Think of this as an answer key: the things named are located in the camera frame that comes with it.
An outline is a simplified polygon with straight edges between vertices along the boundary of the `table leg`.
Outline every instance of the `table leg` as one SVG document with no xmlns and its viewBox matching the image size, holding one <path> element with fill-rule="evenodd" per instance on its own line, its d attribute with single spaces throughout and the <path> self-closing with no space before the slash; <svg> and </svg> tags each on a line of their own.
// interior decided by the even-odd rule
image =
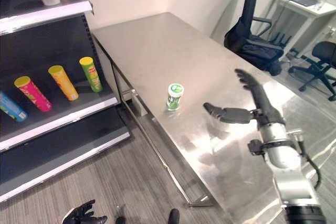
<svg viewBox="0 0 336 224">
<path fill-rule="evenodd" d="M 141 125 L 141 123 L 138 120 L 138 118 L 136 117 L 136 115 L 133 113 L 132 109 L 129 107 L 129 105 L 124 100 L 123 95 L 125 94 L 125 92 L 121 91 L 120 81 L 119 81 L 119 77 L 118 77 L 118 74 L 117 74 L 118 70 L 114 66 L 113 61 L 112 60 L 110 60 L 110 61 L 111 61 L 111 65 L 112 65 L 113 75 L 114 75 L 114 78 L 116 80 L 116 85 L 117 85 L 118 93 L 119 93 L 119 96 L 120 96 L 120 102 L 121 102 L 121 104 L 123 104 L 126 107 L 126 109 L 129 111 L 130 115 L 132 116 L 132 118 L 134 119 L 134 121 L 136 122 L 136 124 L 138 125 L 141 133 L 143 134 L 143 136 L 145 137 L 145 139 L 147 140 L 147 142 L 149 143 L 149 145 L 152 147 L 152 149 L 156 153 L 156 155 L 159 158 L 159 160 L 161 161 L 163 167 L 167 170 L 168 174 L 173 179 L 175 186 L 178 188 L 178 190 L 182 194 L 183 198 L 186 201 L 187 206 L 188 207 L 211 207 L 211 206 L 213 206 L 213 204 L 211 203 L 211 201 L 210 201 L 210 199 L 209 199 L 209 197 L 207 195 L 203 195 L 202 197 L 200 197 L 196 201 L 191 201 L 189 199 L 188 195 L 183 190 L 182 186 L 180 185 L 179 181 L 176 179 L 175 175 L 171 171 L 171 169 L 168 166 L 167 162 L 164 160 L 164 158 L 161 155 L 160 151 L 158 150 L 158 148 L 156 148 L 156 146 L 153 143 L 152 139 L 149 137 L 149 135 L 147 134 L 146 130 Z"/>
<path fill-rule="evenodd" d="M 294 37 L 290 40 L 290 42 L 284 48 L 284 53 L 283 53 L 282 57 L 280 58 L 280 60 L 283 59 L 286 56 L 286 54 L 292 49 L 292 47 L 295 45 L 295 43 L 306 32 L 306 30 L 310 27 L 310 25 L 313 23 L 314 20 L 315 20 L 314 16 L 309 16 L 307 18 L 307 20 L 303 23 L 301 28 L 296 32 Z"/>
<path fill-rule="evenodd" d="M 272 18 L 277 10 L 277 5 L 278 5 L 278 0 L 274 0 L 270 10 L 268 11 L 267 15 L 266 15 L 266 18 Z M 266 24 L 263 24 L 261 23 L 261 25 L 259 26 L 258 28 L 258 31 L 255 33 L 255 34 L 259 34 L 262 30 L 263 30 L 263 27 L 266 26 Z"/>
</svg>

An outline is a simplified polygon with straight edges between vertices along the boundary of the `gray carpet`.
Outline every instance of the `gray carpet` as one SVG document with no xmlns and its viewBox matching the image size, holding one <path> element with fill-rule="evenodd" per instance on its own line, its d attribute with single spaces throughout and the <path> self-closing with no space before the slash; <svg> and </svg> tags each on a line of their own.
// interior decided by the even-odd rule
<svg viewBox="0 0 336 224">
<path fill-rule="evenodd" d="M 2 203 L 0 223 L 61 223 L 69 209 L 90 199 L 97 201 L 93 207 L 97 216 L 109 217 L 107 224 L 114 223 L 117 206 L 123 205 L 127 224 L 167 223 L 172 208 L 180 210 L 181 223 L 224 223 L 217 207 L 184 207 L 183 198 L 139 128 L 124 111 L 121 114 L 131 129 L 131 139 Z M 173 154 L 167 161 L 188 195 L 198 198 L 202 189 L 196 177 Z"/>
<path fill-rule="evenodd" d="M 305 92 L 300 92 L 299 88 L 305 82 L 309 81 L 312 78 L 312 75 L 302 71 L 294 71 L 294 73 L 289 74 L 288 69 L 290 66 L 306 68 L 310 65 L 302 59 L 292 59 L 290 64 L 284 62 L 282 64 L 281 74 L 273 78 L 301 98 L 318 107 L 325 115 L 336 121 L 336 101 L 330 102 L 328 100 L 328 97 L 331 96 L 331 92 L 327 87 L 320 80 L 315 80 L 307 86 Z"/>
</svg>

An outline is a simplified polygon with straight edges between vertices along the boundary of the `white shelf edge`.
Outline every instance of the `white shelf edge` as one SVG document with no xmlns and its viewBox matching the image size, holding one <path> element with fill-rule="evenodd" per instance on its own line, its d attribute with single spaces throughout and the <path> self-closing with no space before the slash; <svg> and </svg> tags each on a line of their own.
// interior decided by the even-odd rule
<svg viewBox="0 0 336 224">
<path fill-rule="evenodd" d="M 62 125 L 65 125 L 70 122 L 76 122 L 80 120 L 82 117 L 87 116 L 89 114 L 92 114 L 94 112 L 97 112 L 99 110 L 105 109 L 109 106 L 112 106 L 114 104 L 117 104 L 117 99 L 115 97 L 108 99 L 103 102 L 99 102 L 95 105 L 92 105 L 90 107 L 87 107 L 85 109 L 76 111 L 74 113 L 70 113 L 66 116 L 63 116 L 62 118 L 56 119 L 54 121 L 51 121 L 49 123 L 43 124 L 39 127 L 36 127 L 32 130 L 26 131 L 22 134 L 13 136 L 7 140 L 4 140 L 0 142 L 0 152 L 7 150 L 11 148 L 14 145 L 17 145 L 23 141 L 26 141 L 28 139 L 31 139 L 35 136 L 41 135 L 42 133 L 48 132 L 50 130 L 53 130 L 57 127 L 60 127 Z"/>
<path fill-rule="evenodd" d="M 2 18 L 0 19 L 0 35 L 13 33 L 34 24 L 45 23 L 47 21 L 89 11 L 92 11 L 91 3 L 89 1 L 82 1 L 18 16 Z"/>
<path fill-rule="evenodd" d="M 109 148 L 110 146 L 119 143 L 120 141 L 126 139 L 129 136 L 130 136 L 130 133 L 126 132 L 126 133 L 122 134 L 121 136 L 118 136 L 118 137 L 112 139 L 111 141 L 108 141 L 107 143 L 102 144 L 102 145 L 100 145 L 100 146 L 82 154 L 81 156 L 74 158 L 73 160 L 71 160 L 71 161 L 69 161 L 69 162 L 67 162 L 67 163 L 65 163 L 61 166 L 59 166 L 59 167 L 57 167 L 57 168 L 55 168 L 55 169 L 53 169 L 53 170 L 51 170 L 47 173 L 44 173 L 43 175 L 41 175 L 41 176 L 23 184 L 23 185 L 15 188 L 14 190 L 9 191 L 9 192 L 1 195 L 0 196 L 0 202 L 6 201 L 9 198 L 12 198 L 17 194 L 22 193 L 22 192 L 30 189 L 31 187 L 39 184 L 39 183 L 43 183 L 45 180 L 61 173 L 62 171 L 66 170 L 66 169 L 69 169 L 70 167 L 72 167 L 72 166 L 74 166 L 74 165 L 76 165 L 76 164 L 94 156 L 95 154 L 98 154 L 99 152 Z"/>
</svg>

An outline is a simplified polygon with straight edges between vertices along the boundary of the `black shelving unit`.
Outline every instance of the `black shelving unit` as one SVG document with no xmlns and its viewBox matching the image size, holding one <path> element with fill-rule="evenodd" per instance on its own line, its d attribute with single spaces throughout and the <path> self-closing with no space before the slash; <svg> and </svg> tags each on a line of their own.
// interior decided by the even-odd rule
<svg viewBox="0 0 336 224">
<path fill-rule="evenodd" d="M 2 202 L 130 134 L 113 107 L 116 96 L 104 78 L 83 14 L 92 11 L 90 2 L 61 0 L 51 7 L 40 0 L 0 2 L 0 90 L 28 114 L 25 121 L 15 122 L 0 112 Z M 84 56 L 95 62 L 103 85 L 99 93 L 91 90 L 81 69 L 79 59 Z M 53 65 L 64 67 L 79 93 L 77 100 L 68 101 L 58 88 L 48 73 Z M 39 111 L 14 86 L 15 79 L 23 75 L 52 103 L 50 111 Z"/>
</svg>

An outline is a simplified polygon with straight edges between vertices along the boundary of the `blue can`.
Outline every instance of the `blue can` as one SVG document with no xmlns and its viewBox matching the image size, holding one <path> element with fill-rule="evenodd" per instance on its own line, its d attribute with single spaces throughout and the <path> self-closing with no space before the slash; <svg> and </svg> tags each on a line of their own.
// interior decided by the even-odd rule
<svg viewBox="0 0 336 224">
<path fill-rule="evenodd" d="M 27 113 L 2 91 L 0 91 L 0 109 L 17 122 L 22 122 L 28 117 Z"/>
</svg>

